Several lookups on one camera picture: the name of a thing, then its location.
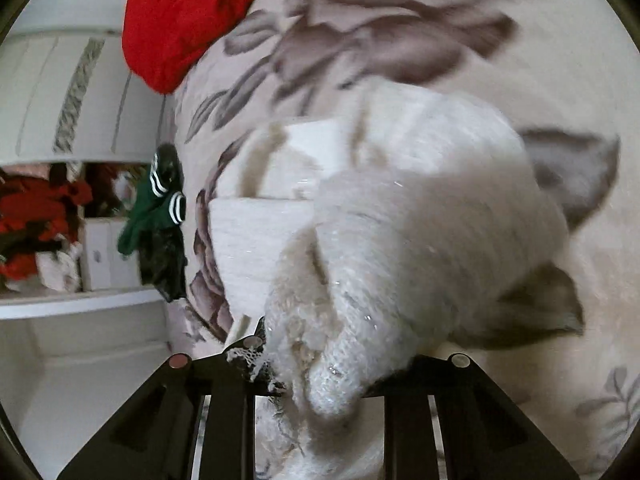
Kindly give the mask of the floral pink bed blanket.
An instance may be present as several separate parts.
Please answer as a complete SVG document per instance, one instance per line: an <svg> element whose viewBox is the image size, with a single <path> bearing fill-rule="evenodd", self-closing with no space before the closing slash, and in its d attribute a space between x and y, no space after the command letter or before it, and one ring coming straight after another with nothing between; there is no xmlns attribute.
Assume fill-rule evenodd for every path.
<svg viewBox="0 0 640 480"><path fill-rule="evenodd" d="M482 100L524 130L578 136L560 159L597 196L559 264L582 336L476 352L584 479L600 479L639 420L639 24L622 0L256 0L174 94L188 218L176 350L209 356L252 309L215 266L207 206L233 142L267 119L329 113L381 76Z"/></svg>

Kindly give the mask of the red quilt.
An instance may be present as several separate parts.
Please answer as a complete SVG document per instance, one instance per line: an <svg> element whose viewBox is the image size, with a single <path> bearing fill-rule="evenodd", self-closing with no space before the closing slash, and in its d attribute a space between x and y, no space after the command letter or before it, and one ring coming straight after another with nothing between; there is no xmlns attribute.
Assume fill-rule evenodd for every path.
<svg viewBox="0 0 640 480"><path fill-rule="evenodd" d="M122 53L130 70L160 94L174 92L254 0L127 0Z"/></svg>

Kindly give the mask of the black garment on bed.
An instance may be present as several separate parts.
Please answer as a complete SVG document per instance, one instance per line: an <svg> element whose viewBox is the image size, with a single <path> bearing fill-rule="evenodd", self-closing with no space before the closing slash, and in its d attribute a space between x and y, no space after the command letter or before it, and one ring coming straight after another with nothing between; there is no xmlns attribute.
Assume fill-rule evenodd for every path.
<svg viewBox="0 0 640 480"><path fill-rule="evenodd" d="M188 260L178 226L142 232L138 255L143 285L153 285L167 302L186 298L184 269Z"/></svg>

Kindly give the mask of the green striped-cuff garment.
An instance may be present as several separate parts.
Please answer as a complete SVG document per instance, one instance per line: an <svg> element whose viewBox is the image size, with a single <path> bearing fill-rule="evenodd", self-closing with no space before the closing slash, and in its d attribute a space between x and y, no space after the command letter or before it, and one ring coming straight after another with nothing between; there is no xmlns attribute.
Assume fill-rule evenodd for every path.
<svg viewBox="0 0 640 480"><path fill-rule="evenodd" d="M139 249L144 232L160 232L181 226L186 220L186 196L183 194L183 171L174 144L163 143L153 155L149 172L137 187L136 200L117 250L129 256Z"/></svg>

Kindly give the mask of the white drawer unit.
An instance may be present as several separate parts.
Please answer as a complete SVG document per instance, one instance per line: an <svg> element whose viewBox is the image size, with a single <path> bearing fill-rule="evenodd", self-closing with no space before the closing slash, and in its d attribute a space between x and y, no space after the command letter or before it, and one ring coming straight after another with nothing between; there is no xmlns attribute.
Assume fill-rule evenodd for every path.
<svg viewBox="0 0 640 480"><path fill-rule="evenodd" d="M122 218L86 219L80 232L82 287L86 292L137 289L142 286L138 253L123 256L117 249L126 226Z"/></svg>

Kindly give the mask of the red hanging clothes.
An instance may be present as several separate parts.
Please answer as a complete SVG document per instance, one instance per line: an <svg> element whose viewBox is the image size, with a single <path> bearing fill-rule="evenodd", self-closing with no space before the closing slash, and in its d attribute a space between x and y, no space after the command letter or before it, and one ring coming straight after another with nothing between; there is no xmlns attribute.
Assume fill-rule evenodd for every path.
<svg viewBox="0 0 640 480"><path fill-rule="evenodd" d="M1 174L1 278L23 281L38 272L38 252L78 241L78 209L92 201L83 180L71 181L57 162L47 177Z"/></svg>

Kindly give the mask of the white fuzzy knit jacket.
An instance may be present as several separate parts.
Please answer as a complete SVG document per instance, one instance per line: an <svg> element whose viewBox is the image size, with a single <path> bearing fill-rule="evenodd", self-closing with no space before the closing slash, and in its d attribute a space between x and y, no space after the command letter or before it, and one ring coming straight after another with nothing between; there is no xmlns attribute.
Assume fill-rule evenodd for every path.
<svg viewBox="0 0 640 480"><path fill-rule="evenodd" d="M495 107L372 78L322 119L267 122L224 168L209 233L231 307L261 315L266 479L372 479L367 388L552 259L562 211Z"/></svg>

